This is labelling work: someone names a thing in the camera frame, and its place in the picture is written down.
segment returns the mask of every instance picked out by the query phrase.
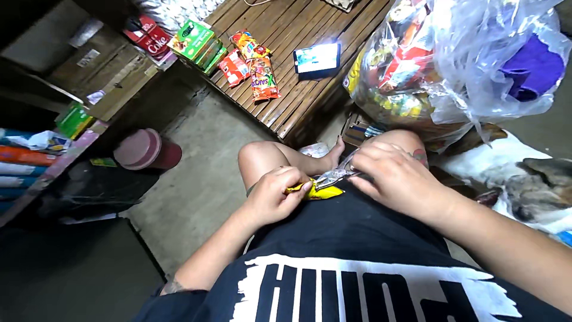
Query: pink container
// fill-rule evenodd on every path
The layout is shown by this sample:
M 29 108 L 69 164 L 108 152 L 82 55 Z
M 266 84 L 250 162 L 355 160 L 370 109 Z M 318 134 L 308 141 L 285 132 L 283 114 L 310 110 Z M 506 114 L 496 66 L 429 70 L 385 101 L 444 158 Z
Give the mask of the pink container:
M 121 142 L 113 151 L 119 164 L 128 170 L 143 168 L 171 169 L 182 157 L 181 147 L 166 139 L 152 128 L 139 129 Z

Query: coca-cola box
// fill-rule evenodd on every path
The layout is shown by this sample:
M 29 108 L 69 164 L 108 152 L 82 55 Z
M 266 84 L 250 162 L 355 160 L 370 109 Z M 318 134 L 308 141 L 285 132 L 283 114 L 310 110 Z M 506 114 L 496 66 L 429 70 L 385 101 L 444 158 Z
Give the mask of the coca-cola box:
M 171 36 L 146 15 L 130 18 L 123 32 L 156 61 L 160 61 L 169 52 L 167 42 Z

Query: fingernail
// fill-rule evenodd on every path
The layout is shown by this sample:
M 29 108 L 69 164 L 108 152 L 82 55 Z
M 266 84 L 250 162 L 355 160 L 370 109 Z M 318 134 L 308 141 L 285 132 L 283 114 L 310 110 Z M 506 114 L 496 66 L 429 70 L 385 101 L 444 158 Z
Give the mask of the fingernail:
M 308 181 L 308 182 L 306 182 L 304 185 L 302 185 L 302 190 L 308 191 L 308 190 L 310 190 L 310 188 L 312 187 L 312 185 L 313 185 L 313 182 Z

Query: wooden bench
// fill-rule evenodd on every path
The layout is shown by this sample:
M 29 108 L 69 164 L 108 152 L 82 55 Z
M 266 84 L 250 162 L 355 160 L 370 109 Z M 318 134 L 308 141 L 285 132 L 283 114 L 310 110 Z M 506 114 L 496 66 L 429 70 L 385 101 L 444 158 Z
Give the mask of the wooden bench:
M 341 82 L 390 7 L 389 0 L 358 0 L 345 13 L 321 0 L 273 0 L 253 7 L 243 0 L 226 0 L 205 21 L 229 50 L 234 48 L 229 36 L 245 28 L 272 50 L 272 67 L 282 98 L 255 104 L 248 80 L 230 88 L 220 70 L 209 81 L 280 140 L 294 146 L 305 128 L 311 127 L 307 124 L 312 123 L 316 111 L 331 108 L 341 97 L 348 99 Z M 292 52 L 331 42 L 341 44 L 337 75 L 300 81 Z

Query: purple cloth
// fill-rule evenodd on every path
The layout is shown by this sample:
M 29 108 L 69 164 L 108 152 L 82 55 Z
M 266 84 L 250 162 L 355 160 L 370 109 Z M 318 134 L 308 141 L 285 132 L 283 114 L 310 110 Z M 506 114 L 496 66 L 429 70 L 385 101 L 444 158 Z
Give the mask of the purple cloth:
M 509 95 L 527 102 L 552 88 L 562 77 L 564 67 L 562 57 L 549 51 L 548 45 L 533 34 L 500 71 L 514 80 Z

